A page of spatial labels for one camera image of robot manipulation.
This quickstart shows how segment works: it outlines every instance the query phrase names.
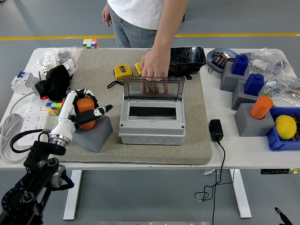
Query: human hand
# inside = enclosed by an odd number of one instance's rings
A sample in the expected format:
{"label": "human hand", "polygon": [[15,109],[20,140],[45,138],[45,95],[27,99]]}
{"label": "human hand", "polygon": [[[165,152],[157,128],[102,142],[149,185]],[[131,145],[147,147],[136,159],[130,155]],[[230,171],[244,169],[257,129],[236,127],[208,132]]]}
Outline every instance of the human hand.
{"label": "human hand", "polygon": [[[140,68],[142,69],[142,76],[147,80],[155,81],[157,77],[168,77],[168,70],[170,66],[171,48],[166,46],[153,45],[150,51],[142,57]],[[158,84],[141,83],[141,92],[146,93],[146,86],[150,94],[159,94]],[[164,83],[164,93],[168,93],[168,83]]]}
{"label": "human hand", "polygon": [[112,24],[112,19],[111,19],[111,13],[109,12],[109,4],[107,3],[102,11],[102,18],[104,23],[110,27],[110,24]]}

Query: jeans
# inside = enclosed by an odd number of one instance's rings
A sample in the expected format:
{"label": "jeans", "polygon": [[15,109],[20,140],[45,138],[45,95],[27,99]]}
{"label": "jeans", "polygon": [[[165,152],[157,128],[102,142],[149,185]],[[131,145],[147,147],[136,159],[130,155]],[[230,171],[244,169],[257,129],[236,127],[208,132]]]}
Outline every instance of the jeans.
{"label": "jeans", "polygon": [[111,8],[110,14],[119,48],[151,48],[153,46],[157,30],[134,26],[116,15]]}

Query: gray electrical box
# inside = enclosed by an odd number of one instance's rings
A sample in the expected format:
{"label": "gray electrical box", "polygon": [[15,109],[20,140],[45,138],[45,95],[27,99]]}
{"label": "gray electrical box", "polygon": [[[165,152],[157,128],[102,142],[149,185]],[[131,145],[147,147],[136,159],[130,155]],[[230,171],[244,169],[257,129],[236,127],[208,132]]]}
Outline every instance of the gray electrical box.
{"label": "gray electrical box", "polygon": [[181,145],[186,135],[184,77],[148,79],[123,77],[119,137],[124,144]]}

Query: small orange cup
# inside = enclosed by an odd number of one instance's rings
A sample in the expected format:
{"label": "small orange cup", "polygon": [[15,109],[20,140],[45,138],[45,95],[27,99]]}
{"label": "small orange cup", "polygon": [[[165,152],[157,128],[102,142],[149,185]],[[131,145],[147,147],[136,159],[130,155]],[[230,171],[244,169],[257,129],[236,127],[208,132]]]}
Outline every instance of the small orange cup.
{"label": "small orange cup", "polygon": [[267,96],[260,96],[254,106],[252,107],[250,114],[253,118],[261,120],[268,113],[273,106],[273,100]]}
{"label": "small orange cup", "polygon": [[[92,99],[85,97],[85,98],[79,99],[77,101],[77,109],[78,109],[79,113],[82,113],[87,110],[95,109],[95,103]],[[90,130],[90,129],[94,128],[95,125],[96,125],[96,121],[94,120],[94,121],[91,121],[88,123],[84,123],[84,124],[80,125],[80,127],[83,130]]]}

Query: robotic arm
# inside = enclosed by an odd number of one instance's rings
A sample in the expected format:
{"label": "robotic arm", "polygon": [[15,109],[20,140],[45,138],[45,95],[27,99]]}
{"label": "robotic arm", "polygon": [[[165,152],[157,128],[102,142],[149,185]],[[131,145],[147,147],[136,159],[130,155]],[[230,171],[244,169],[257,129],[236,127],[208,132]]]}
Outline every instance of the robotic arm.
{"label": "robotic arm", "polygon": [[[91,98],[98,107],[97,100],[90,90],[74,90],[68,94],[59,116],[59,123],[50,133],[49,142],[34,142],[24,162],[27,173],[2,198],[3,212],[0,215],[0,225],[43,224],[42,215],[50,193],[74,186],[67,176],[65,166],[59,165],[57,158],[48,159],[49,155],[63,156],[66,153],[65,146],[73,139],[72,133],[76,130],[76,126],[100,118],[113,107],[107,105],[77,113],[76,103],[81,98]],[[18,134],[17,138],[14,137],[11,147],[13,148],[14,142],[23,136],[24,134]],[[44,188],[46,190],[43,198],[38,203],[38,195]]]}
{"label": "robotic arm", "polygon": [[60,112],[58,125],[50,133],[50,143],[58,144],[63,147],[68,146],[73,139],[73,132],[76,131],[75,124],[81,125],[97,120],[113,108],[112,105],[107,105],[103,108],[78,113],[76,104],[81,98],[91,98],[95,102],[95,106],[99,107],[95,96],[90,90],[81,89],[71,91]]}

